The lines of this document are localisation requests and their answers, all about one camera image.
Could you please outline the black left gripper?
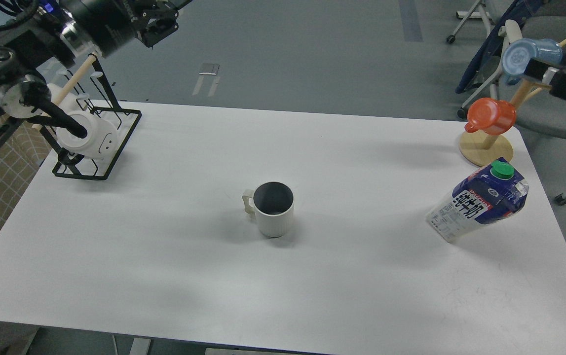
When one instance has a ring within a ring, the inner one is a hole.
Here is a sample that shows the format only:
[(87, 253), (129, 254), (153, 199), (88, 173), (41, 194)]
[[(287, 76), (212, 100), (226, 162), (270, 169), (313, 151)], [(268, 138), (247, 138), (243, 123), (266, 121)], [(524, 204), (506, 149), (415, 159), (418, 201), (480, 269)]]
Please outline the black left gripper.
[(65, 22), (60, 38), (77, 57), (90, 50), (104, 58), (133, 39), (145, 47), (179, 29), (189, 0), (62, 0)]

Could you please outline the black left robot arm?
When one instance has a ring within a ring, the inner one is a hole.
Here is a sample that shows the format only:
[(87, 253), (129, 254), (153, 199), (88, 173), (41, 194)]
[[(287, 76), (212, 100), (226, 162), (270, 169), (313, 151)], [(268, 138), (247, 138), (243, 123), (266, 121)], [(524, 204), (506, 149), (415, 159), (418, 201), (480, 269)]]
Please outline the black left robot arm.
[(187, 0), (0, 0), (14, 16), (0, 25), (0, 148), (24, 121), (96, 135), (59, 108), (37, 71), (55, 58), (67, 68), (89, 50), (107, 57), (132, 39), (146, 47), (177, 31)]

